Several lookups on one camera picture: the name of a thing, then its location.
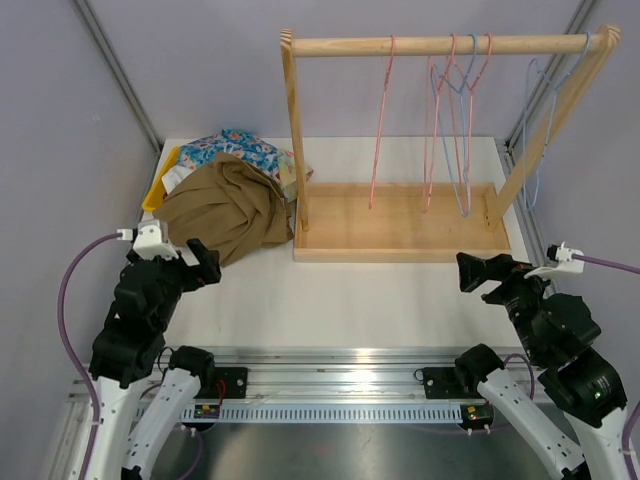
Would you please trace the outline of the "brown skirt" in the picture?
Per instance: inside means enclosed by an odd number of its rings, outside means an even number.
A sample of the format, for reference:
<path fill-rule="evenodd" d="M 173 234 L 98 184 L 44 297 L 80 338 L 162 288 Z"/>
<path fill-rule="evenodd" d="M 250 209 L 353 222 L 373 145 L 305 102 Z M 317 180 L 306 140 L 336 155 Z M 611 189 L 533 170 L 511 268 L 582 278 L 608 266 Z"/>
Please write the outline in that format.
<path fill-rule="evenodd" d="M 229 266 L 248 254 L 293 239 L 289 202 L 279 184 L 229 153 L 191 173 L 154 210 L 171 242 L 198 239 Z"/>

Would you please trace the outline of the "white cloth garment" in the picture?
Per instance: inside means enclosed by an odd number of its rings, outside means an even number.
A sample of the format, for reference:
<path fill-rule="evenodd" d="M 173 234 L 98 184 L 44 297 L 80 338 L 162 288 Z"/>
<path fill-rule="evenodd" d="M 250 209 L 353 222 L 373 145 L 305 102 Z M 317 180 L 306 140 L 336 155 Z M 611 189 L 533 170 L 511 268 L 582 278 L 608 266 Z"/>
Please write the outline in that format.
<path fill-rule="evenodd" d="M 182 183 L 189 175 L 193 173 L 193 170 L 181 165 L 174 165 L 170 167 L 166 173 L 161 177 L 162 185 L 165 192 L 169 195 L 180 183 Z"/>

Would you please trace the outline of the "blue floral garment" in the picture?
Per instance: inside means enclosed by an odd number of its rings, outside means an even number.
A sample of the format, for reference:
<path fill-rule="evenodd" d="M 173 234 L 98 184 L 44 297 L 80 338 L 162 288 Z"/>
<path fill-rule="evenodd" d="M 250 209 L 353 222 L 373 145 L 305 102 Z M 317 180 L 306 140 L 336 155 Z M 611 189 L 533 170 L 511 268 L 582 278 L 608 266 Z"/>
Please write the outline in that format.
<path fill-rule="evenodd" d="M 193 140 L 179 147 L 176 164 L 195 170 L 215 160 L 218 153 L 231 154 L 279 180 L 278 149 L 257 135 L 237 129 Z"/>

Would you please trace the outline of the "pastel floral garment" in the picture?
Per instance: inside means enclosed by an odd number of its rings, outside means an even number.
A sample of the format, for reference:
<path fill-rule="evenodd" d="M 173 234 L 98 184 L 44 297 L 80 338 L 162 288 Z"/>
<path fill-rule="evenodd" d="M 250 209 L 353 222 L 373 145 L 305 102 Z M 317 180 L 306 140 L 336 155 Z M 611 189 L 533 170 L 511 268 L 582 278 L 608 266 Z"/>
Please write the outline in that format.
<path fill-rule="evenodd" d="M 297 170 L 293 153 L 289 150 L 278 149 L 277 163 L 277 181 L 284 193 L 286 200 L 291 203 L 297 199 L 299 191 L 296 174 Z"/>

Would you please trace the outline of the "pink hanger with brown skirt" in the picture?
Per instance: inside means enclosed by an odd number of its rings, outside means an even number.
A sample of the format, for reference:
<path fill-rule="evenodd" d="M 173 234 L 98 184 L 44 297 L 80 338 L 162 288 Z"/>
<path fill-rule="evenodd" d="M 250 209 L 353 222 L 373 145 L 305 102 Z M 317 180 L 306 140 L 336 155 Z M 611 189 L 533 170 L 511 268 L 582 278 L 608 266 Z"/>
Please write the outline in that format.
<path fill-rule="evenodd" d="M 385 118 L 385 110 L 386 110 L 386 99 L 387 99 L 390 76 L 391 76 L 392 69 L 393 69 L 393 61 L 394 61 L 395 50 L 396 50 L 396 37 L 395 37 L 395 35 L 393 35 L 393 34 L 390 35 L 390 42 L 391 42 L 390 43 L 390 50 L 389 50 L 389 56 L 388 56 L 387 65 L 386 65 L 386 69 L 385 69 L 383 90 L 382 90 L 382 95 L 381 95 L 380 110 L 379 110 L 379 116 L 378 116 L 378 125 L 377 125 L 377 131 L 376 131 L 374 159 L 373 159 L 373 165 L 372 165 L 372 176 L 371 176 L 369 200 L 368 200 L 368 208 L 370 210 L 373 208 L 374 200 L 375 200 L 377 176 L 378 176 L 378 167 L 379 167 L 379 160 L 380 160 L 382 131 L 383 131 L 383 126 L 384 126 L 384 118 Z"/>

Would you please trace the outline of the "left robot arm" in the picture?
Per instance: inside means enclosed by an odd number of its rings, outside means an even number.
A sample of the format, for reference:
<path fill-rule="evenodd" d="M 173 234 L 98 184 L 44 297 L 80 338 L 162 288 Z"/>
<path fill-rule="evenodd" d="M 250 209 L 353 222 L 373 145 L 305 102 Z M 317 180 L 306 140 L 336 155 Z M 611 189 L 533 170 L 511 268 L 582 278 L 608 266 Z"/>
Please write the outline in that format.
<path fill-rule="evenodd" d="M 89 363 L 92 418 L 78 479 L 146 479 L 180 409 L 213 392 L 217 383 L 211 353 L 183 346 L 170 363 L 145 418 L 134 421 L 154 362 L 166 346 L 164 334 L 181 297 L 221 280 L 220 255 L 200 240 L 187 249 L 188 264 L 171 244 L 150 254 L 127 254 L 104 327 L 92 345 Z"/>

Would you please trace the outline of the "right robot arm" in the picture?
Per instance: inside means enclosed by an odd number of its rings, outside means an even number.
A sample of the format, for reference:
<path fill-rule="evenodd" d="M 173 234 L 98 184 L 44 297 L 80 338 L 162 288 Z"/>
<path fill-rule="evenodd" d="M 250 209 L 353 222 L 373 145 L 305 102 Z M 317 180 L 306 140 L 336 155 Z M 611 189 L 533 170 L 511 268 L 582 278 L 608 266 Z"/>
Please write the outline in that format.
<path fill-rule="evenodd" d="M 484 344 L 455 360 L 455 387 L 466 396 L 479 394 L 495 407 L 552 478 L 636 479 L 639 453 L 631 433 L 639 411 L 628 407 L 620 375 L 592 346 L 601 329 L 581 297 L 544 292 L 552 277 L 580 274 L 587 263 L 629 273 L 639 270 L 587 256 L 566 244 L 550 246 L 547 256 L 550 265 L 535 266 L 508 254 L 482 259 L 459 252 L 459 286 L 469 293 L 486 281 L 497 282 L 483 301 L 506 309 L 526 363 L 540 369 L 544 392 L 578 439 L 568 439 L 520 392 L 504 361 Z"/>

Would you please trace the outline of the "yellow plastic tray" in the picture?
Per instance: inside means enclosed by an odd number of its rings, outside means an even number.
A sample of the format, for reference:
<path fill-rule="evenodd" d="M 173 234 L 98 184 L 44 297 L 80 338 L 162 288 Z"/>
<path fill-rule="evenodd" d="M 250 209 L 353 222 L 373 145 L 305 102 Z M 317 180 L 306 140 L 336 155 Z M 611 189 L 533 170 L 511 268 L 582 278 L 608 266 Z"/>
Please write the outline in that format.
<path fill-rule="evenodd" d="M 173 147 L 171 150 L 163 151 L 159 160 L 159 166 L 156 171 L 154 180 L 142 202 L 142 210 L 145 213 L 152 213 L 163 203 L 163 200 L 166 198 L 167 191 L 162 181 L 162 177 L 176 165 L 178 153 L 178 146 Z"/>

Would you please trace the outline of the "wooden clothes rack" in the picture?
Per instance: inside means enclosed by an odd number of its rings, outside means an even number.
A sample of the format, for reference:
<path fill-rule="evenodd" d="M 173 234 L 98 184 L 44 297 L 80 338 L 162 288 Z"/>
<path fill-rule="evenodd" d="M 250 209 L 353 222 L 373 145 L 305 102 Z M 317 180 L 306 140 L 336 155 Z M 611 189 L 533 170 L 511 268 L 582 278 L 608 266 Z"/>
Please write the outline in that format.
<path fill-rule="evenodd" d="M 298 206 L 293 257 L 304 263 L 452 263 L 458 252 L 486 257 L 511 250 L 504 216 L 518 193 L 516 177 L 529 177 L 539 167 L 547 146 L 574 112 L 593 81 L 619 45 L 621 31 L 605 24 L 594 34 L 448 37 L 297 39 L 292 30 L 280 33 L 280 49 L 289 113 L 294 162 L 305 165 L 298 105 L 299 58 L 400 56 L 427 59 L 443 56 L 445 69 L 458 67 L 459 55 L 579 54 L 577 69 L 561 87 L 546 114 L 547 125 L 533 138 L 532 150 L 518 160 L 501 188 L 491 183 L 433 180 L 439 121 L 427 119 L 421 183 L 309 184 L 296 178 Z"/>

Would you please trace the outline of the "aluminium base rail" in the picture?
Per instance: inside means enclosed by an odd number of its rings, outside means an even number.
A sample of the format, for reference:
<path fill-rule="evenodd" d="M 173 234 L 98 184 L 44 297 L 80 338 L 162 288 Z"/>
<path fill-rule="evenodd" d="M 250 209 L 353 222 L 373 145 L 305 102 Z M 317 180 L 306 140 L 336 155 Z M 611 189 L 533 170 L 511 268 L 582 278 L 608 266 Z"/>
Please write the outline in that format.
<path fill-rule="evenodd" d="M 488 425 L 495 408 L 456 382 L 459 348 L 202 347 L 210 380 L 170 370 L 165 350 L 150 373 L 121 387 L 100 379 L 91 394 L 74 382 L 69 399 L 89 403 L 95 424 L 141 417 L 154 398 L 185 423 L 377 423 Z"/>

